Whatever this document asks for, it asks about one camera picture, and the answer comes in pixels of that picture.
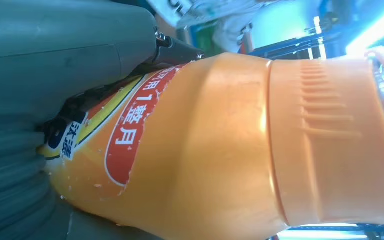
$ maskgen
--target bottle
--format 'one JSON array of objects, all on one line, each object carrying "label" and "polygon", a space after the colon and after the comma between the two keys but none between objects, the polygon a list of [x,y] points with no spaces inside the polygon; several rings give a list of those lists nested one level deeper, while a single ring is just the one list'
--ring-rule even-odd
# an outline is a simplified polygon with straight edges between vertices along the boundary
[{"label": "bottle", "polygon": [[225,53],[68,101],[39,152],[62,198],[166,240],[384,224],[374,72],[366,57]]}]

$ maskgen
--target white plastic bag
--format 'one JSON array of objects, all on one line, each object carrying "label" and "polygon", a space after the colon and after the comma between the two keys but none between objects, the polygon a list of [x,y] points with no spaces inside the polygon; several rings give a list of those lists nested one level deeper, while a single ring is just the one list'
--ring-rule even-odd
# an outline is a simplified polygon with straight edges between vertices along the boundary
[{"label": "white plastic bag", "polygon": [[172,27],[184,28],[255,11],[275,0],[147,0]]}]

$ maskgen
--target black plastic part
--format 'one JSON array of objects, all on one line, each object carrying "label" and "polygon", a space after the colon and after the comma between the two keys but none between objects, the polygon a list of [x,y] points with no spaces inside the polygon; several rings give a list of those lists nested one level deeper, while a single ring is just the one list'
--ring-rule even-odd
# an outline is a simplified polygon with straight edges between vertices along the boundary
[{"label": "black plastic part", "polygon": [[173,66],[187,64],[204,57],[201,49],[170,36],[165,37],[164,44],[157,44],[157,52],[149,61],[139,65],[134,73],[147,73]]}]

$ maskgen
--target yellow stripe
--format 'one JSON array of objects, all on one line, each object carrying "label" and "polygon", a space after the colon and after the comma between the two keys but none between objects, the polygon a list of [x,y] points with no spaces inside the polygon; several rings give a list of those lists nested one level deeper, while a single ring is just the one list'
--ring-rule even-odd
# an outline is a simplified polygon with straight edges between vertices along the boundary
[{"label": "yellow stripe", "polygon": [[126,85],[123,89],[117,92],[115,96],[101,109],[93,118],[88,120],[87,124],[84,124],[77,137],[78,144],[83,141],[93,130],[95,130],[105,119],[117,108],[117,106],[126,98],[130,91],[141,80],[141,77],[137,77],[136,80]]}]

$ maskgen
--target light fixture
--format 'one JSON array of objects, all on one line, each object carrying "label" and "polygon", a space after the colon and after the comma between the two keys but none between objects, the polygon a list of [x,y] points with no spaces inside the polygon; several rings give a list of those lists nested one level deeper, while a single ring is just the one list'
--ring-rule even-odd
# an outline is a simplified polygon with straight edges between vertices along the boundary
[{"label": "light fixture", "polygon": [[348,55],[361,55],[368,47],[382,38],[384,38],[384,16],[352,41],[346,47],[346,53]]},{"label": "light fixture", "polygon": [[[320,26],[320,17],[316,16],[314,18],[314,26],[315,26],[315,33],[316,34],[321,34],[322,33],[322,27]],[[320,49],[320,58],[322,60],[328,59],[326,56],[326,48],[325,45],[323,44],[323,38],[320,38],[317,40],[318,41],[318,48]]]}]

